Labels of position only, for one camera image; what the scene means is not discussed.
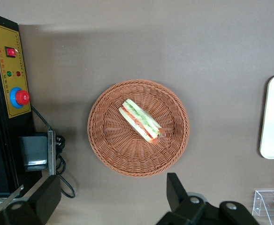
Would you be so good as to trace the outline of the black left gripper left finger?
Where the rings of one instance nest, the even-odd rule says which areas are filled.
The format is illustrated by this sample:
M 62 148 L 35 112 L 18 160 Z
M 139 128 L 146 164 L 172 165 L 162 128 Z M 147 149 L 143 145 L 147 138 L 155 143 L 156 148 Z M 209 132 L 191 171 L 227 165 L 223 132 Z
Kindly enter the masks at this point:
M 0 206 L 0 225 L 45 225 L 60 200 L 60 177 L 51 175 L 28 200 Z

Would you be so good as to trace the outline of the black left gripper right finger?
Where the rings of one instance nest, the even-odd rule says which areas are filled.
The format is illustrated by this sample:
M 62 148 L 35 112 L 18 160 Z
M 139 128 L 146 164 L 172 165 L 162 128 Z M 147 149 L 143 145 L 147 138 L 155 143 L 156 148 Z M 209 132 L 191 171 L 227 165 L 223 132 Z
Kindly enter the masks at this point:
M 257 225 L 244 205 L 234 201 L 211 205 L 202 195 L 187 193 L 176 173 L 167 174 L 167 200 L 170 211 L 159 225 Z

